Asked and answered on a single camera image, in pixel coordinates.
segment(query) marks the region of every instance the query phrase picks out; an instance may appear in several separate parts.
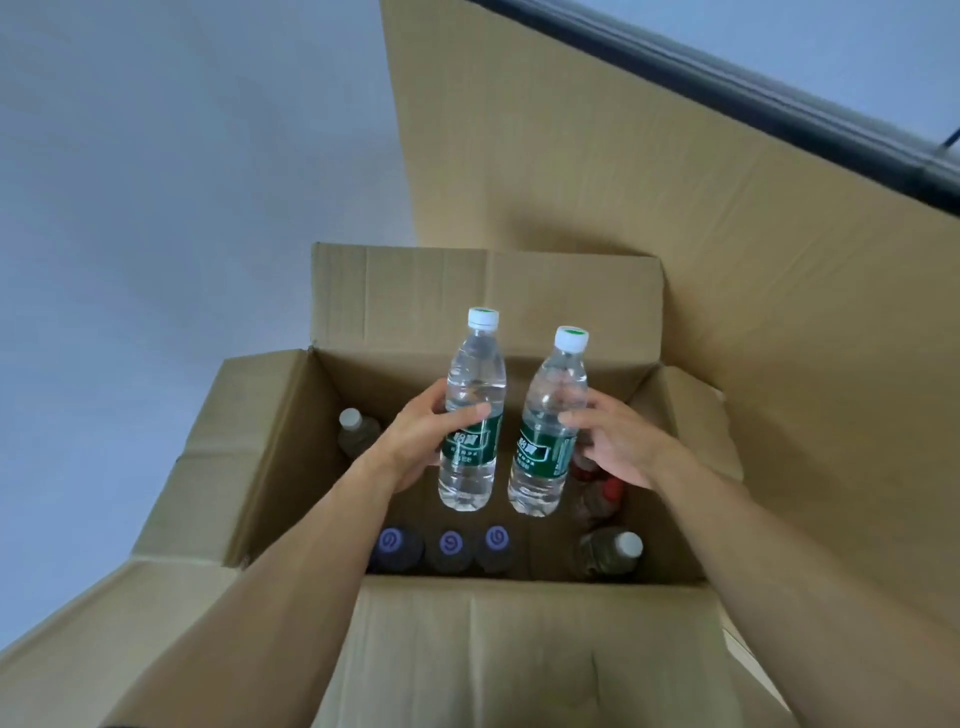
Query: purple bottle cap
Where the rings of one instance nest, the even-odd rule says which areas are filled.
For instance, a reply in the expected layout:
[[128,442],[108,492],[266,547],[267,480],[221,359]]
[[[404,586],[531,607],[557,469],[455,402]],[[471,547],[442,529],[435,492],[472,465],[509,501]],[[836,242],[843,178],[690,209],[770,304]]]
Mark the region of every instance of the purple bottle cap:
[[463,547],[464,539],[456,531],[446,531],[440,537],[440,551],[444,556],[455,556]]
[[377,550],[382,553],[393,553],[403,546],[403,531],[399,528],[384,528],[380,531],[380,538],[376,541]]
[[492,550],[502,551],[510,545],[510,534],[502,525],[492,525],[487,529],[487,536],[484,540]]

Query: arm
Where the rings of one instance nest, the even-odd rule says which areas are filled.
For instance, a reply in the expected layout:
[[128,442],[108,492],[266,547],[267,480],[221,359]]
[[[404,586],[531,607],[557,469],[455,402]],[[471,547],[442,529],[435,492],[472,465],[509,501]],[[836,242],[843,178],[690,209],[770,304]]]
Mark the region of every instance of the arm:
[[960,638],[849,573],[620,401],[591,390],[586,455],[653,487],[794,713],[811,726],[960,725]]
[[411,400],[307,515],[123,696],[105,726],[301,728],[320,708],[394,492],[488,404],[435,414],[445,380]]

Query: white wall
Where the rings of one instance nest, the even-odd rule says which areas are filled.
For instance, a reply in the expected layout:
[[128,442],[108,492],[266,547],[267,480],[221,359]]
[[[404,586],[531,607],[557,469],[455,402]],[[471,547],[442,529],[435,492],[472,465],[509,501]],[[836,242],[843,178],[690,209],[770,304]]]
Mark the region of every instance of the white wall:
[[113,569],[309,244],[413,244],[375,0],[0,7],[0,645]]

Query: forearm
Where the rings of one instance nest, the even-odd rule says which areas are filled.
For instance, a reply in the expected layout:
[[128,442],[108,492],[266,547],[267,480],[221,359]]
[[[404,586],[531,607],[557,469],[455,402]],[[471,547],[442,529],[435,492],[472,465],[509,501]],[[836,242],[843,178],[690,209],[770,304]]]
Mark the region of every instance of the forearm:
[[953,632],[852,576],[685,452],[667,452],[654,478],[734,623],[808,724],[960,724]]
[[363,458],[150,667],[105,725],[308,726],[395,483]]

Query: white bottle cap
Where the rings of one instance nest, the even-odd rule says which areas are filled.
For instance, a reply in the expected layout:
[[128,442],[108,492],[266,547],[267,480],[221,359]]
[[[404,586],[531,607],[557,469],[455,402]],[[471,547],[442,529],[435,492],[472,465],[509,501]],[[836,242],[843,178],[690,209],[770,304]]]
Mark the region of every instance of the white bottle cap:
[[499,323],[500,313],[492,308],[472,308],[467,315],[467,326],[481,331],[496,331]]
[[487,529],[487,536],[484,538],[487,547],[492,551],[502,551],[510,545],[510,534],[502,525],[492,525]]
[[440,537],[440,551],[444,556],[455,556],[464,547],[464,537],[456,531],[446,531]]
[[403,531],[399,528],[384,528],[380,531],[380,538],[376,540],[376,548],[380,553],[393,553],[401,546],[403,546]]
[[359,409],[348,407],[340,413],[340,427],[343,429],[354,430],[363,422],[363,415]]
[[636,559],[643,553],[643,542],[636,533],[631,531],[621,533],[613,539],[613,544],[616,546],[617,553],[628,559]]
[[553,345],[561,352],[582,353],[587,348],[590,335],[582,328],[560,327],[553,337]]

